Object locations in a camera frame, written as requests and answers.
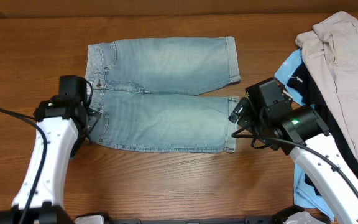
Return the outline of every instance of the beige cloth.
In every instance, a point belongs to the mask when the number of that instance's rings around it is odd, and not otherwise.
[[[295,42],[358,161],[358,20],[338,12],[313,30]]]

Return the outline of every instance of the white logo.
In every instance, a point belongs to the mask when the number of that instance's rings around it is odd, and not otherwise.
[[[299,82],[303,83],[303,80],[301,78],[299,78],[298,76],[294,76],[294,77],[291,77],[291,78],[296,78]]]

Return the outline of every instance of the wooden tabletop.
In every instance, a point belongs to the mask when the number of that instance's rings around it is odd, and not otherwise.
[[[236,39],[241,82],[207,93],[244,96],[274,75],[297,34],[330,14],[81,17],[0,20],[0,107],[32,114],[58,91],[60,75],[84,76],[87,45],[143,37]],[[0,210],[24,180],[35,139],[29,125],[0,113]],[[143,220],[271,215],[293,205],[293,162],[282,151],[143,153],[84,146],[68,165],[65,209]]]

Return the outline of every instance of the black garment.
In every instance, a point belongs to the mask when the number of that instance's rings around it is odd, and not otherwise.
[[[314,104],[314,109],[320,115],[321,119],[327,124],[329,132],[335,139],[336,146],[339,149],[343,159],[346,161],[349,168],[353,171],[354,175],[358,178],[358,162],[353,156],[349,145],[347,144],[345,137],[342,134],[334,116],[329,111],[324,98],[319,91],[316,82],[310,75],[306,65],[302,63],[289,79],[287,85],[300,92],[303,99],[302,102],[306,105]]]

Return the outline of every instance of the denim shorts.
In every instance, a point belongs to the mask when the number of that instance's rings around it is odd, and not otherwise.
[[[139,152],[234,152],[237,97],[201,97],[240,81],[233,37],[118,40],[88,46],[91,139]]]

